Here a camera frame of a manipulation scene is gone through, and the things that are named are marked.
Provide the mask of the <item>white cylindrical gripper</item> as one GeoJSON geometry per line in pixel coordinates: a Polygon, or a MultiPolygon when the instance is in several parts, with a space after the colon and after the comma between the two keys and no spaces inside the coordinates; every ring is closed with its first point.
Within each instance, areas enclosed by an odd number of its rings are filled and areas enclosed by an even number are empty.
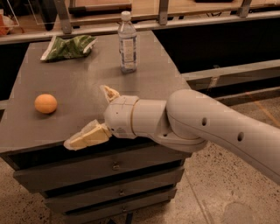
{"type": "Polygon", "coordinates": [[[110,102],[104,112],[104,123],[93,120],[80,132],[74,134],[64,142],[64,146],[70,151],[77,151],[89,146],[103,144],[112,135],[117,138],[134,139],[137,136],[132,130],[132,112],[139,100],[138,96],[122,95],[111,87],[100,85],[107,102],[110,102]]]}

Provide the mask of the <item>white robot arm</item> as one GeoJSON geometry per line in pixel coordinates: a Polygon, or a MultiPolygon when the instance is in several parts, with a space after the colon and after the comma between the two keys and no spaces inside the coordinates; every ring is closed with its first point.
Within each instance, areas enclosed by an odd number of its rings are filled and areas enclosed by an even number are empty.
{"type": "Polygon", "coordinates": [[[178,90],[165,101],[121,95],[104,85],[101,89],[108,102],[104,123],[87,124],[64,142],[67,149],[77,151],[111,137],[147,137],[176,151],[193,153],[210,141],[280,184],[280,129],[191,89],[178,90]]]}

